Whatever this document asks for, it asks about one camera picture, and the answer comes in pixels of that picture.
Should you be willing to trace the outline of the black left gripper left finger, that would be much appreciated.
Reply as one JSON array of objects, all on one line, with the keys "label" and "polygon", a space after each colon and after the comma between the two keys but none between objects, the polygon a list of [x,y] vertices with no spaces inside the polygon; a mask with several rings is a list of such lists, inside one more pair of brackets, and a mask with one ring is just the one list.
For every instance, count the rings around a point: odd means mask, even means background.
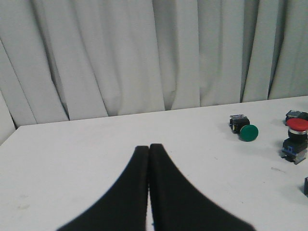
[{"label": "black left gripper left finger", "polygon": [[112,187],[60,231],[144,231],[148,204],[149,147],[137,146]]}]

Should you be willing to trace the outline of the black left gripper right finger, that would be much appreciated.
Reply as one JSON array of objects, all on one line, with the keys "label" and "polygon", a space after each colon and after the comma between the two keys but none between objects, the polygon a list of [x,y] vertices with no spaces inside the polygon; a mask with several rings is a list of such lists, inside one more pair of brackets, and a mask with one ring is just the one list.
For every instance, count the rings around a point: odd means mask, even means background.
[{"label": "black left gripper right finger", "polygon": [[156,231],[253,231],[254,227],[219,207],[179,171],[163,145],[151,144],[149,187]]}]

